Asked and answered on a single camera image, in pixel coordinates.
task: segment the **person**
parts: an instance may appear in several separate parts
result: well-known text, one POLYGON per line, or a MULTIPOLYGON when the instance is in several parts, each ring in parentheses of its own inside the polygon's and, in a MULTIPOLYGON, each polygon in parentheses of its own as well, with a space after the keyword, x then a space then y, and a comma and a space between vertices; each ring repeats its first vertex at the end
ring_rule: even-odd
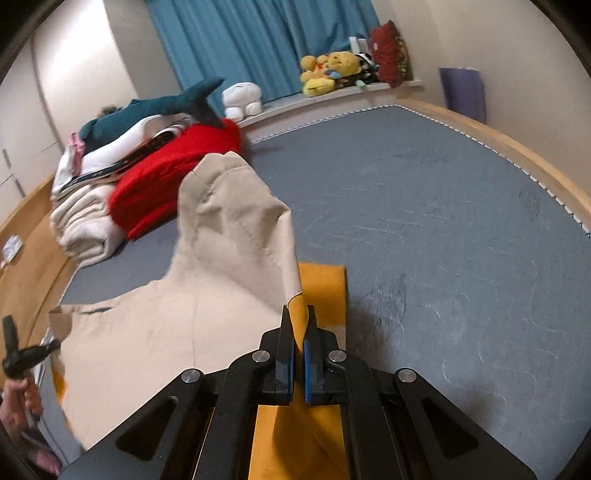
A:
POLYGON ((28 460, 53 475, 61 473, 61 463, 53 453, 26 444, 22 432, 28 427, 26 411, 33 415, 43 414, 41 396, 31 377, 22 380, 7 378, 0 399, 0 423, 13 443, 28 460))

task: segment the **folded yellow cloth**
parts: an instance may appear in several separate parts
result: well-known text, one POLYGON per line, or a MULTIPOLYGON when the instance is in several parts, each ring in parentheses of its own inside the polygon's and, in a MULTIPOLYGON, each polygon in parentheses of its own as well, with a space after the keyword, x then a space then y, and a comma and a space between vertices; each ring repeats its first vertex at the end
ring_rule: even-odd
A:
MULTIPOLYGON (((300 263, 303 295, 288 307, 301 365, 313 305, 319 327, 345 328, 345 268, 300 263)), ((260 407, 252 445, 251 480, 346 479, 347 460, 338 406, 310 408, 304 401, 301 372, 288 407, 260 407)))

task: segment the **red blanket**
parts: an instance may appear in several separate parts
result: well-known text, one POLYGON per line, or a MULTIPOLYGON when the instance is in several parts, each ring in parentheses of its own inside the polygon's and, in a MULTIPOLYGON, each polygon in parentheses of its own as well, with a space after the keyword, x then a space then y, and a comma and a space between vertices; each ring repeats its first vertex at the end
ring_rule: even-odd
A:
POLYGON ((201 124, 190 127, 121 178, 109 199, 109 211, 128 240, 174 217, 181 182, 206 154, 240 153, 238 126, 227 119, 223 123, 224 129, 201 124))

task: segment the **white plush toy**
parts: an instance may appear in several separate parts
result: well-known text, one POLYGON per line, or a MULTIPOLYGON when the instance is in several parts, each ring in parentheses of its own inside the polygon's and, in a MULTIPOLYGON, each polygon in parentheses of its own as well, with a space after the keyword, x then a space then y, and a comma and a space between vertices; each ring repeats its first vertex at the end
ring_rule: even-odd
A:
POLYGON ((261 88, 256 83, 243 82, 232 85, 222 92, 226 118, 239 122, 246 116, 262 112, 261 88))

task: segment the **wooden bed frame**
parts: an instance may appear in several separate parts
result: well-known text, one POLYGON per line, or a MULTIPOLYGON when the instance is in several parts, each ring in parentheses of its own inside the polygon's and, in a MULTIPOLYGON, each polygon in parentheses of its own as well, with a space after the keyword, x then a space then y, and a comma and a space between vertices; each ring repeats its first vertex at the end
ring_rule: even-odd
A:
MULTIPOLYGON (((535 177, 591 228, 591 199, 547 160, 507 135, 447 109, 414 99, 400 99, 397 103, 493 148, 535 177)), ((244 128, 247 135, 250 128, 244 128)), ((34 345, 43 338, 47 313, 58 305, 76 272, 76 264, 57 245, 49 227, 52 181, 53 178, 47 179, 31 192, 0 225, 0 245, 12 234, 24 241, 17 257, 0 271, 0 316, 13 316, 21 346, 34 345)), ((1 342, 0 358, 4 356, 1 342)), ((3 383, 4 374, 0 372, 0 385, 3 383)))

